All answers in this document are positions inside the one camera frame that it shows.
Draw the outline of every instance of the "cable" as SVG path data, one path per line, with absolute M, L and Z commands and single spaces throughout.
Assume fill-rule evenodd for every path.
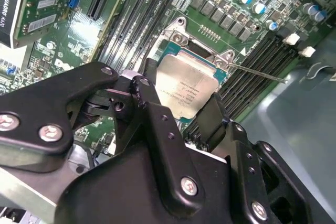
M 77 140 L 74 140 L 74 144 L 80 146 L 86 152 L 86 154 L 88 155 L 89 167 L 90 169 L 93 169 L 96 165 L 95 165 L 90 148 L 84 145 L 83 142 L 80 142 Z

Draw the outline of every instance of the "barcode sticker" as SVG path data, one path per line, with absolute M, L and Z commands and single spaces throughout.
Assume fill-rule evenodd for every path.
M 31 22 L 29 24 L 29 27 L 28 27 L 28 33 L 53 23 L 55 21 L 55 19 L 56 19 L 56 14 L 53 14 L 49 17 L 45 17 L 45 18 L 39 19 L 37 21 Z
M 38 2 L 37 9 L 46 8 L 55 4 L 56 0 L 41 0 Z

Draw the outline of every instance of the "metal rod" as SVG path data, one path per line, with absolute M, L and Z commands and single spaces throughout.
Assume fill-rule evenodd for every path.
M 267 79 L 270 79 L 270 80 L 273 80 L 273 81 L 278 81 L 278 82 L 281 82 L 283 84 L 287 84 L 287 80 L 285 79 L 282 79 L 282 78 L 278 78 L 278 77 L 275 77 L 275 76 L 271 76 L 269 74 L 266 74 L 266 73 L 262 73 L 262 72 L 259 72 L 257 70 L 253 70 L 253 69 L 250 69 L 250 68 L 245 68 L 243 66 L 239 66 L 239 65 L 236 65 L 234 63 L 229 63 L 228 64 L 230 67 L 233 67 L 233 68 L 238 68 L 238 69 L 241 69 L 243 71 L 246 71 L 246 72 L 249 72 L 249 73 L 253 73 L 253 74 L 256 74 L 258 76 L 262 76 L 262 77 L 265 77 Z

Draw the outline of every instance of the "mounting hole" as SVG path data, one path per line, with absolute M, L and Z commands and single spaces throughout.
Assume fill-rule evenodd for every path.
M 149 82 L 148 82 L 147 79 L 145 79 L 145 78 L 140 79 L 140 82 L 141 82 L 142 84 L 145 84 L 145 85 L 149 86 Z
M 123 102 L 116 102 L 116 103 L 114 104 L 114 109 L 115 109 L 115 111 L 117 111 L 117 112 L 122 111 L 122 110 L 124 109 L 124 107 L 125 107 L 125 104 L 124 104 Z
M 175 139 L 175 135 L 173 134 L 173 133 L 169 133 L 168 134 L 168 138 L 170 139 L 170 140 L 173 140 L 173 139 Z
M 180 26 L 182 26 L 182 25 L 184 24 L 184 20 L 181 19 L 181 18 L 179 18 L 179 19 L 177 20 L 177 23 L 178 23 Z
M 249 167 L 249 168 L 248 168 L 248 171 L 249 171 L 251 174 L 256 173 L 256 171 L 255 171 L 252 167 Z

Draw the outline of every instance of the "screw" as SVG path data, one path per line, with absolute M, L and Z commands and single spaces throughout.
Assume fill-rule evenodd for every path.
M 10 114 L 0 115 L 0 131 L 11 131 L 18 127 L 20 124 L 19 119 Z
M 253 209 L 254 214 L 260 220 L 267 220 L 266 210 L 264 209 L 264 207 L 259 202 L 254 201 L 252 203 L 252 209 Z
M 56 142 L 62 138 L 63 132 L 57 126 L 46 125 L 39 130 L 38 135 L 46 142 Z
M 195 196 L 197 194 L 196 183 L 189 178 L 184 177 L 181 179 L 181 187 L 183 191 L 190 196 Z
M 264 148 L 265 148 L 268 152 L 271 152 L 271 151 L 272 151 L 271 147 L 270 147 L 268 144 L 264 144 Z
M 111 76 L 113 74 L 112 70 L 108 67 L 102 68 L 101 71 L 105 74 L 108 74 L 109 76 Z
M 239 124 L 236 124 L 236 128 L 237 128 L 239 131 L 244 131 L 243 127 L 241 127 Z

